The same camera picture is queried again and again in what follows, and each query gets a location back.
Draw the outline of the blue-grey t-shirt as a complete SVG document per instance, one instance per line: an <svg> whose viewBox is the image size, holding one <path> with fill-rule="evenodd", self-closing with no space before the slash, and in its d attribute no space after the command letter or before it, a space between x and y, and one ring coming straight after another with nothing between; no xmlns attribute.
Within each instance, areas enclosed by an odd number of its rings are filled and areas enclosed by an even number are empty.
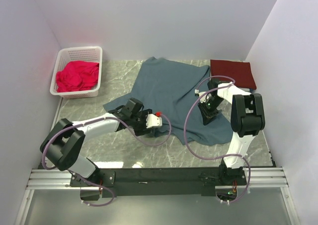
<svg viewBox="0 0 318 225"><path fill-rule="evenodd" d="M156 129L155 137L171 133L181 144L196 141L213 146L230 142L233 131L229 121L219 114L208 125L203 125L198 106L194 106L194 90L210 76L209 65L201 67L151 57L142 63L130 93L106 104L106 111L125 105L130 98L138 99L146 109L162 112L168 120Z"/></svg>

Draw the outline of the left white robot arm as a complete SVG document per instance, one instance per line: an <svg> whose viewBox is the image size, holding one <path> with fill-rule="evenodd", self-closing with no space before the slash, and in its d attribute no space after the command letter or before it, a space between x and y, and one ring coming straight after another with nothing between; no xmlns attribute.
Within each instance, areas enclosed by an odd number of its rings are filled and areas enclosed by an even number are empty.
<svg viewBox="0 0 318 225"><path fill-rule="evenodd" d="M79 174L87 186L99 181L97 166L80 155L82 145L106 133L132 129L135 136L142 136L162 126L160 114L145 109L141 101L130 98L125 105L92 119L71 122L61 119L43 141L40 151L42 159L48 159L60 171L69 170Z"/></svg>

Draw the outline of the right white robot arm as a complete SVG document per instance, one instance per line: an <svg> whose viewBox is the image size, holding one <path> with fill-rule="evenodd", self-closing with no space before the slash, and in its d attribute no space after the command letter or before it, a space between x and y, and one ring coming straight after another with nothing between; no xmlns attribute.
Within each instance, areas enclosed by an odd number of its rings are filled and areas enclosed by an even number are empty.
<svg viewBox="0 0 318 225"><path fill-rule="evenodd" d="M229 185L236 178L232 169L240 168L244 164L239 156L245 156L251 142L265 127L263 100L259 93L252 94L236 87L233 82L220 81L217 78L209 80L208 89L211 91L208 94L195 89L195 95L200 98L198 107L203 125L216 119L220 114L217 108L224 100L232 106L230 123L233 136L227 156L223 158L226 168L218 172L219 181Z"/></svg>

